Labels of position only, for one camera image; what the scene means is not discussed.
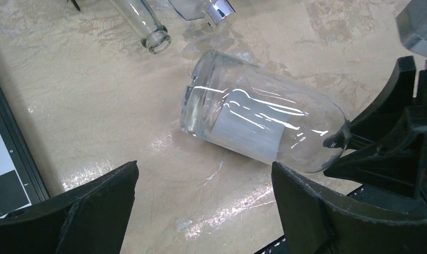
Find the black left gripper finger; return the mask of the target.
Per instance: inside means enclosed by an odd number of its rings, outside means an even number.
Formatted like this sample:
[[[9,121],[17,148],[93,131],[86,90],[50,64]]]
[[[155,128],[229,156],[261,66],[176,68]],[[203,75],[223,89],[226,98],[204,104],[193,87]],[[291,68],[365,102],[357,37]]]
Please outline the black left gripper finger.
[[[0,253],[120,253],[139,178],[136,161],[0,219]]]

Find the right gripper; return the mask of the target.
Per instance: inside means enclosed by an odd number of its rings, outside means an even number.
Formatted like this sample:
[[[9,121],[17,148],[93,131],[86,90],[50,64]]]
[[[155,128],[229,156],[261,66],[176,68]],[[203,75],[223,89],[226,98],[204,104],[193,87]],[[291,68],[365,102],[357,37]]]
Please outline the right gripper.
[[[401,114],[403,132],[387,135]],[[398,58],[373,102],[323,146],[353,150],[326,176],[417,198],[427,207],[427,69],[417,71],[413,56]]]

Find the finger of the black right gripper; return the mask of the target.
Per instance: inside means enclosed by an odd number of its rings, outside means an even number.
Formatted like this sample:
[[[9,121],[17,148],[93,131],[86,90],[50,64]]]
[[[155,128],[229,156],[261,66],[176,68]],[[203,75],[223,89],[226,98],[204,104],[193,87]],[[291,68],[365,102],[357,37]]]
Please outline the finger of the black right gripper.
[[[427,253],[427,205],[369,186],[343,195],[274,162],[287,253]]]

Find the clear bottle silver cap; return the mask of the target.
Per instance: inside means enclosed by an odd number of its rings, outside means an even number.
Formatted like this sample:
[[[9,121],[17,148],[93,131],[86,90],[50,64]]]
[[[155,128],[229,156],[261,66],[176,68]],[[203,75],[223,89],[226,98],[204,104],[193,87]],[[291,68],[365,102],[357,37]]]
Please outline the clear bottle silver cap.
[[[333,100],[288,77],[209,50],[181,104],[185,133],[265,164],[300,173],[331,167],[345,151],[350,122]]]

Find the clear wine bottle dark label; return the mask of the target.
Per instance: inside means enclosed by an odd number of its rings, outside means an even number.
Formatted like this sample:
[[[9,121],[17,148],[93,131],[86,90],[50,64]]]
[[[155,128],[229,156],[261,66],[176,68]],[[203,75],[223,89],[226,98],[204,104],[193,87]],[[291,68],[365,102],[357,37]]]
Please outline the clear wine bottle dark label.
[[[111,4],[138,35],[143,47],[158,54],[171,44],[167,28],[160,23],[147,1],[113,0]]]

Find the blue square glass bottle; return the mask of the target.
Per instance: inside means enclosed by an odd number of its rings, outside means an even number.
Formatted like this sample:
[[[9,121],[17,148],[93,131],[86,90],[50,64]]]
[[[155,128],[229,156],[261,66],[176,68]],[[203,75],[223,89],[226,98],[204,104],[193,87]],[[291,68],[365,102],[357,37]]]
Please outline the blue square glass bottle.
[[[217,26],[235,13],[227,0],[169,0],[169,3],[184,20],[206,19],[210,26]]]

